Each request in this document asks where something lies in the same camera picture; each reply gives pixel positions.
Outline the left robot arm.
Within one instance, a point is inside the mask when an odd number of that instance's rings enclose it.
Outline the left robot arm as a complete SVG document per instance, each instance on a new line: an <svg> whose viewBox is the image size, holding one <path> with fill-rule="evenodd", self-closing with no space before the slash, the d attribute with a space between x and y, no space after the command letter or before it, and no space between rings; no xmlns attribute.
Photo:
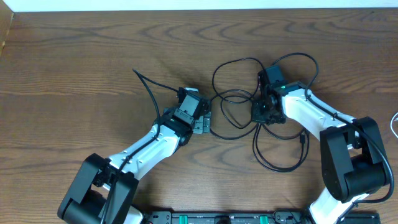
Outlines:
<svg viewBox="0 0 398 224"><path fill-rule="evenodd" d="M194 89L179 89L178 103L124 151L107 158L88 156L58 208L58 217L66 223L142 223L143 214L132 205L139 181L186 145L197 121L211 110L210 100Z"/></svg>

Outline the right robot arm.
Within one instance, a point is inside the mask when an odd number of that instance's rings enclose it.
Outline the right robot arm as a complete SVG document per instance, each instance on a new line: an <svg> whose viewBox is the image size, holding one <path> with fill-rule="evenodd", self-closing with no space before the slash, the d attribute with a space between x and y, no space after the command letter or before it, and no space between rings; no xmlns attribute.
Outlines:
<svg viewBox="0 0 398 224"><path fill-rule="evenodd" d="M257 127L290 118L303 126L302 135L312 134L320 142L325 188L301 223L345 222L358 204L384 202L392 195L394 175L375 120L333 109L308 86L289 83L278 65L262 69L258 79L261 95L251 109Z"/></svg>

